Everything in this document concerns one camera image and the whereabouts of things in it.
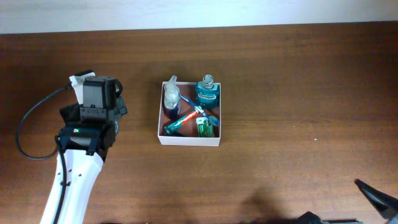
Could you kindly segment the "foam pump bottle blue liquid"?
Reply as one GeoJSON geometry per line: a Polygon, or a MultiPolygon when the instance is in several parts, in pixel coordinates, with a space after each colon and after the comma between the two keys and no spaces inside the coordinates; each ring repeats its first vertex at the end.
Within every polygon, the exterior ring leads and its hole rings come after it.
{"type": "Polygon", "coordinates": [[[177,76],[173,75],[164,86],[164,111],[171,120],[176,120],[181,111],[180,89],[177,86],[177,76]]]}

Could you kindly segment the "blue disposable razor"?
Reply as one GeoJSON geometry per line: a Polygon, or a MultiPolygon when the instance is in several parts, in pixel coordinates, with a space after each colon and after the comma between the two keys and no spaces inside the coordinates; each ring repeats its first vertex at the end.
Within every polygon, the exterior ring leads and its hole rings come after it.
{"type": "Polygon", "coordinates": [[[185,138],[185,137],[186,137],[186,135],[181,134],[181,133],[179,133],[179,132],[174,132],[171,136],[182,137],[182,138],[185,138]]]}

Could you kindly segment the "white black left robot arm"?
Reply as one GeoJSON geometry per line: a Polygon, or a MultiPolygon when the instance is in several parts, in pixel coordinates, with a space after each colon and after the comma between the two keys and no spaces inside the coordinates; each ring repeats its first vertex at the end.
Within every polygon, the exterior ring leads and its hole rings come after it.
{"type": "Polygon", "coordinates": [[[81,105],[60,109],[65,122],[55,136],[57,167],[41,223],[82,223],[90,193],[119,124],[80,123],[81,105]]]}

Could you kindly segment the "green white toothpaste tube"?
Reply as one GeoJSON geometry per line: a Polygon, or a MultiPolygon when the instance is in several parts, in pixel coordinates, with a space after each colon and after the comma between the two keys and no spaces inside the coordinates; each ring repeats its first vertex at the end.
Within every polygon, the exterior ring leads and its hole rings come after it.
{"type": "Polygon", "coordinates": [[[164,129],[168,135],[173,135],[173,133],[177,132],[185,123],[194,118],[198,114],[197,110],[193,110],[190,113],[182,116],[180,119],[175,122],[165,126],[164,129]]]}

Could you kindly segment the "teal mouthwash bottle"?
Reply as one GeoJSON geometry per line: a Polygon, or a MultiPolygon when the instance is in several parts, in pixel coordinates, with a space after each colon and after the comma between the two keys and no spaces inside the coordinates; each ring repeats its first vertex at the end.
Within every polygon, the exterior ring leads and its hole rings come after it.
{"type": "Polygon", "coordinates": [[[212,75],[205,75],[196,83],[196,104],[204,109],[214,109],[220,105],[220,84],[214,82],[212,75]]]}

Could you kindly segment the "green soap box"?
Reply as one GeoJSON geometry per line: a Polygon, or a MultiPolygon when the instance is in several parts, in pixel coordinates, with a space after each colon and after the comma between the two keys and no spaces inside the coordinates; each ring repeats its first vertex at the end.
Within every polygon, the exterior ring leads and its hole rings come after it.
{"type": "Polygon", "coordinates": [[[215,133],[213,125],[209,122],[208,118],[201,117],[196,119],[198,136],[200,138],[214,138],[215,133]]]}

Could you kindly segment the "blue white toothbrush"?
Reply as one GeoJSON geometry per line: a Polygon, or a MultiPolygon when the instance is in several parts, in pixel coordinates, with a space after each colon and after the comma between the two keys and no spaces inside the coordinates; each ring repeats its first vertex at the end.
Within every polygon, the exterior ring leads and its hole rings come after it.
{"type": "Polygon", "coordinates": [[[202,114],[213,126],[219,126],[220,125],[220,121],[218,120],[218,118],[216,118],[213,115],[208,116],[205,113],[204,109],[202,109],[200,106],[197,106],[193,101],[189,100],[186,96],[184,96],[184,95],[180,95],[180,96],[181,96],[181,98],[184,101],[186,101],[188,104],[193,106],[195,110],[197,110],[200,114],[202,114]]]}

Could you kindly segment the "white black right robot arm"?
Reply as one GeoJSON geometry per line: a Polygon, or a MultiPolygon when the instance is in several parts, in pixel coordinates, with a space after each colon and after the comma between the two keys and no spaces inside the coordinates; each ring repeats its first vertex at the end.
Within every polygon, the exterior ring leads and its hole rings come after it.
{"type": "MultiPolygon", "coordinates": [[[[354,181],[361,193],[369,203],[376,209],[387,224],[397,224],[397,199],[376,190],[362,180],[354,181]]],[[[298,217],[294,223],[297,224],[363,224],[357,220],[322,220],[312,212],[306,212],[298,217]]]]}

